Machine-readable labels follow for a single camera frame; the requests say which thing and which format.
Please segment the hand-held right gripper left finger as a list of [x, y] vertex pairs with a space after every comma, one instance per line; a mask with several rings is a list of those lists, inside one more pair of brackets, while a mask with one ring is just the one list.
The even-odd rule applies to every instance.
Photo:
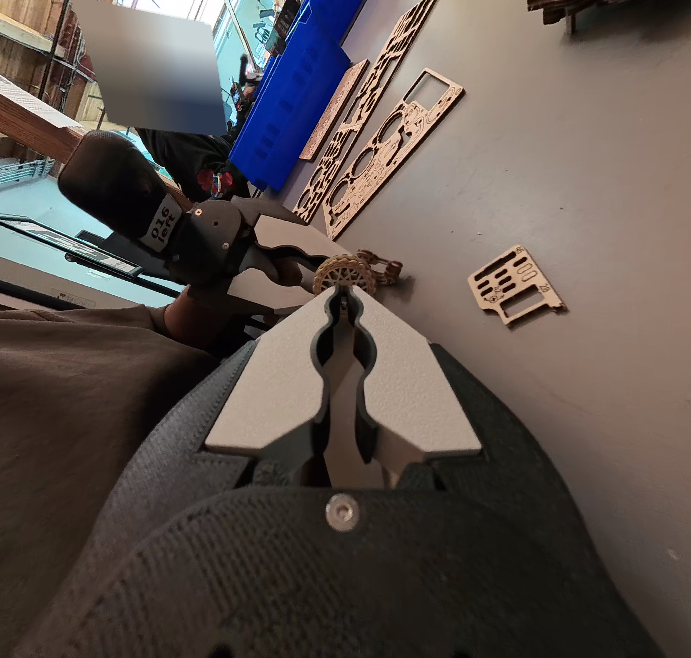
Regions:
[[259, 337], [205, 440], [209, 451], [271, 460], [289, 473], [324, 453], [324, 366], [333, 355], [341, 295], [340, 286], [323, 291]]

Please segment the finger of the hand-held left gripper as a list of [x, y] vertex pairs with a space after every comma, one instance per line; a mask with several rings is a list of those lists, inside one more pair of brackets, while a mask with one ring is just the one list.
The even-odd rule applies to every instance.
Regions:
[[227, 290], [238, 312], [286, 316], [312, 301], [314, 295], [301, 285], [275, 283], [256, 268], [248, 268], [233, 278]]
[[300, 264], [322, 264], [328, 259], [352, 253], [312, 226], [262, 214], [254, 225], [256, 246], [268, 260], [291, 260]]

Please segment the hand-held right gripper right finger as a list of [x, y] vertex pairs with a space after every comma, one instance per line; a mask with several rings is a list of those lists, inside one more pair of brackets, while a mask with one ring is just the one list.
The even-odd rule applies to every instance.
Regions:
[[410, 464], [479, 455], [431, 343], [361, 289], [347, 296], [346, 487], [394, 487]]

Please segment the round wooden spoked wheel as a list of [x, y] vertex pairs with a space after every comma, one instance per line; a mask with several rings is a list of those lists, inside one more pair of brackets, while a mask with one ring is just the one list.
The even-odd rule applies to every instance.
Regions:
[[316, 269], [312, 286], [314, 296], [334, 286], [357, 287], [368, 295], [374, 295], [377, 289], [372, 267], [354, 255], [331, 257]]

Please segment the small wooden linkage assembly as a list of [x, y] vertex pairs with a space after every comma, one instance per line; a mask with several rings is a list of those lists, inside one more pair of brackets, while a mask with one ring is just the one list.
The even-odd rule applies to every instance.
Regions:
[[378, 256], [363, 248], [359, 249], [356, 255], [369, 266], [377, 286], [392, 286], [399, 282], [401, 262]]

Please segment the person's left forearm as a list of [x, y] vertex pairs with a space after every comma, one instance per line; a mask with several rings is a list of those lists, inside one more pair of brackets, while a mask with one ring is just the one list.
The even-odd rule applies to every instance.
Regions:
[[172, 340], [217, 358], [227, 358], [253, 340], [242, 317], [203, 305], [189, 288], [164, 309], [163, 324]]

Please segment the grey desk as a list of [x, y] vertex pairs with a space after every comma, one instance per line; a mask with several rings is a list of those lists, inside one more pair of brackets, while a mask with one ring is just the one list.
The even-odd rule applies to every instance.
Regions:
[[[438, 0], [352, 153], [423, 68], [462, 100], [339, 241], [530, 431], [621, 596], [690, 656], [690, 0]], [[524, 246], [566, 304], [505, 326], [468, 278]]]

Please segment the dark engraved wooden sheet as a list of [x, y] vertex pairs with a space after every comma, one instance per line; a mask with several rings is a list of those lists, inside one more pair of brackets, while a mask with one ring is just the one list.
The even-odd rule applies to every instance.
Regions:
[[303, 147], [298, 157], [300, 160], [305, 162], [313, 162], [315, 160], [369, 64], [370, 61], [366, 58], [346, 70], [324, 113]]

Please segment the small slotted wooden sheet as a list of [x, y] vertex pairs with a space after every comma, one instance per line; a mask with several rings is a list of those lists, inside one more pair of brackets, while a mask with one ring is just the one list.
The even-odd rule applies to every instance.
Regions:
[[490, 260], [469, 276], [468, 283], [479, 308], [496, 313], [505, 326], [543, 310], [567, 311], [563, 299], [522, 245]]

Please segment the blue plastic bin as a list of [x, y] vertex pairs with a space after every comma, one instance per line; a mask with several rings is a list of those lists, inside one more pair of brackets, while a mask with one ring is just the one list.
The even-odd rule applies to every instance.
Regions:
[[256, 188], [280, 191], [350, 67], [341, 43], [366, 0], [305, 0], [229, 154]]

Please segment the wooden sheet with round holes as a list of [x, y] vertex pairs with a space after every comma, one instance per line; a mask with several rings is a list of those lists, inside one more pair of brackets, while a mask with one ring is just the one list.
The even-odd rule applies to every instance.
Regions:
[[[426, 78], [443, 84], [439, 99], [425, 108], [407, 96]], [[323, 201], [327, 236], [335, 241], [419, 145], [458, 104], [465, 89], [443, 75], [424, 68], [401, 101], [354, 161], [335, 182]]]

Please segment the long lacy wooden sheet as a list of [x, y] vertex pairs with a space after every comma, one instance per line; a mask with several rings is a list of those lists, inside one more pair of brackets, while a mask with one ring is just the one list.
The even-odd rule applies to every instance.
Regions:
[[304, 222], [311, 223], [314, 219], [384, 94], [390, 77], [397, 71], [437, 1], [420, 0], [400, 16], [293, 209]]

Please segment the wooden beam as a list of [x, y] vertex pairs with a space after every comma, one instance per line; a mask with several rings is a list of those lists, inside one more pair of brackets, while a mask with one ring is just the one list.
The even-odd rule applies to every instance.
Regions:
[[69, 118], [15, 85], [1, 86], [1, 133], [62, 165], [58, 187], [85, 212], [93, 204], [124, 210], [170, 195], [184, 211], [192, 202], [157, 172], [125, 136], [68, 125]]

